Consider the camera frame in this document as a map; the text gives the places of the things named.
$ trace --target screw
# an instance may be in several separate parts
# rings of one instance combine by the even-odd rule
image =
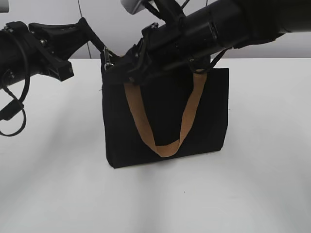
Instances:
[[[156,29],[156,28],[158,28],[158,27],[159,27],[159,24],[158,24],[158,23],[154,23],[154,24],[151,26],[152,29]]]

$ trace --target robotic arm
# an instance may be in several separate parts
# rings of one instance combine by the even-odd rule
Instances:
[[[131,14],[146,8],[165,21],[161,27],[154,23],[143,29],[143,38],[122,58],[106,48],[84,18],[61,26],[8,23],[0,31],[0,89],[11,95],[7,86],[21,80],[25,86],[19,99],[11,95],[14,100],[0,111],[0,121],[10,120],[20,111],[26,119],[22,103],[32,75],[60,81],[72,77],[68,59],[87,41],[106,60],[105,82],[144,85],[180,66],[208,72],[228,49],[269,43],[285,33],[311,32],[311,0],[218,0],[189,16],[175,0],[121,2]],[[0,0],[0,12],[7,11],[8,0]],[[210,56],[220,51],[211,63]],[[10,136],[23,127],[25,121]]]
[[[130,13],[146,7],[166,24],[142,31],[138,45],[105,74],[108,83],[143,85],[179,66],[195,72],[211,54],[311,32],[311,0],[218,0],[189,16],[175,0],[154,2],[157,9],[148,1],[122,0]],[[206,71],[214,64],[206,62]]]
[[[0,121],[9,121],[22,111],[24,122],[17,132],[0,132],[0,135],[15,136],[24,129],[26,114],[23,102],[28,94],[30,77],[42,74],[61,82],[72,77],[73,69],[68,59],[88,41],[115,62],[117,56],[107,50],[84,18],[70,25],[32,23],[27,27],[20,21],[6,24],[0,31],[0,90],[3,88],[13,100],[0,111]],[[7,87],[22,80],[25,80],[25,85],[17,99]]]

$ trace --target metal clasp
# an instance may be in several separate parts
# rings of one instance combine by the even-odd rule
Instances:
[[[105,56],[104,69],[107,71],[108,66],[113,67],[114,64],[112,64],[111,61],[110,61],[111,54],[109,53],[109,49],[106,46],[104,47],[104,56]]]

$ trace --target black fabric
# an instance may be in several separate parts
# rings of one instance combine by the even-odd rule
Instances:
[[[119,168],[221,150],[228,122],[228,89],[228,69],[211,70],[193,128],[175,156],[161,158],[141,140],[123,85],[103,85],[108,162]],[[158,146],[179,138],[181,117],[192,90],[193,74],[188,67],[178,69],[174,76],[161,77],[141,87],[146,114]]]

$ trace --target bag handle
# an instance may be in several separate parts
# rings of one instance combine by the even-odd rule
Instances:
[[[175,155],[187,137],[193,126],[206,80],[207,74],[193,74],[193,91],[188,99],[182,116],[180,137],[177,141],[166,146],[156,146],[154,135],[143,104],[140,86],[128,83],[124,84],[128,106],[131,110],[139,135],[142,141],[160,157],[167,158]]]

